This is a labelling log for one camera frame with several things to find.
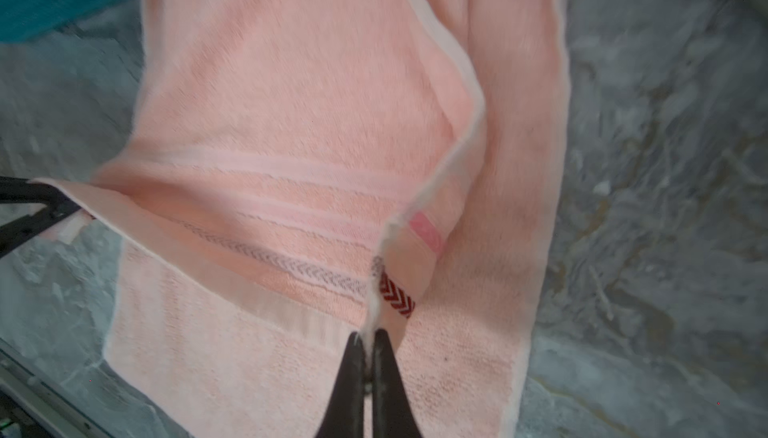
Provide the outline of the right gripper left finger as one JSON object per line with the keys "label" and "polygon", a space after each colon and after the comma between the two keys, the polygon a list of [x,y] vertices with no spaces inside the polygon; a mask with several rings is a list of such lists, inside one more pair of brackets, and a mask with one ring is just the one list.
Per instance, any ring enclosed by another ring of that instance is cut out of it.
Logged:
{"label": "right gripper left finger", "polygon": [[365,351],[359,334],[347,341],[328,406],[316,438],[364,436]]}

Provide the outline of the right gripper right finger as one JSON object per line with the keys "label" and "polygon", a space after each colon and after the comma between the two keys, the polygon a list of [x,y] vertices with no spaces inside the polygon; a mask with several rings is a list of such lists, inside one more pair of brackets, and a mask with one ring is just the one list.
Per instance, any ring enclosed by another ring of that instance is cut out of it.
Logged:
{"label": "right gripper right finger", "polygon": [[375,333],[371,365],[374,438],[422,438],[386,330]]}

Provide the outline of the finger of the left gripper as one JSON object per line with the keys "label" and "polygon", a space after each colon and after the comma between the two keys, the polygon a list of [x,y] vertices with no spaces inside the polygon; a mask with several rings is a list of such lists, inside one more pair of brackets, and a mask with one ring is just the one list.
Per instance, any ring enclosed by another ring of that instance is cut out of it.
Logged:
{"label": "finger of the left gripper", "polygon": [[1,178],[1,204],[30,206],[24,216],[2,223],[2,258],[81,210],[51,185],[11,177]]}

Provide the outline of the pink towel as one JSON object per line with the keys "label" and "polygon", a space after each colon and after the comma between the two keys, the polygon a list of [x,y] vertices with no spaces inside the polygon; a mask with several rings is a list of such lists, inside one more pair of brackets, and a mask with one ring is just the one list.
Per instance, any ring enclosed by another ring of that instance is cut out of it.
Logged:
{"label": "pink towel", "polygon": [[385,329],[426,437],[515,432],[566,149],[565,0],[141,0],[104,356],[195,437],[309,437]]}

